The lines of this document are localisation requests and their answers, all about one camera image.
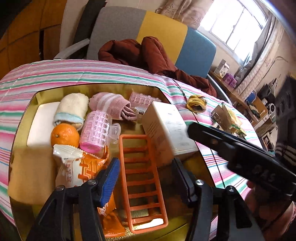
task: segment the starfish pattern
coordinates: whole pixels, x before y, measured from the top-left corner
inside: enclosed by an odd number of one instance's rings
[[[266,59],[264,62],[266,63],[266,66],[268,67],[269,64],[271,63],[271,59],[270,58],[269,59]]]
[[[165,7],[166,11],[165,14],[171,14],[172,17],[176,14],[177,9],[174,9],[174,4],[171,4],[168,7]]]
[[[197,19],[195,19],[194,17],[191,17],[191,19],[193,20],[193,21],[191,22],[191,25],[193,25],[193,26],[197,26],[197,27],[200,25],[201,17],[198,17]]]

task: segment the cardboard box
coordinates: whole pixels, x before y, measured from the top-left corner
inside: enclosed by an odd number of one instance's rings
[[[228,70],[229,70],[229,65],[226,63],[224,59],[222,59],[218,67],[215,69],[214,74],[223,78],[226,75]]]
[[[217,123],[223,129],[223,131],[231,134],[231,123],[227,119],[227,115],[220,105],[217,105],[216,108],[213,109],[212,117],[217,121]]]
[[[142,125],[155,146],[157,167],[171,164],[175,157],[185,160],[198,151],[173,104],[152,102],[142,118]]]

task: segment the dark red jacket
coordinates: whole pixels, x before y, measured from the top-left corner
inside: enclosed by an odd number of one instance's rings
[[[207,79],[190,76],[177,69],[155,37],[144,37],[142,44],[133,39],[111,40],[100,48],[98,58],[100,61],[130,65],[152,74],[164,75],[217,97],[216,90]]]

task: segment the yellow glove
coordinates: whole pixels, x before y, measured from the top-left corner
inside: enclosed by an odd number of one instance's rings
[[[207,99],[202,95],[191,95],[186,106],[194,113],[203,112],[207,106]]]

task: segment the orange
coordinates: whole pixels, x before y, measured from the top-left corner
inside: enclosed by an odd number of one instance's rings
[[[79,133],[75,127],[66,123],[61,123],[52,130],[50,142],[52,146],[55,144],[62,144],[75,146],[77,148],[79,145],[79,138]]]

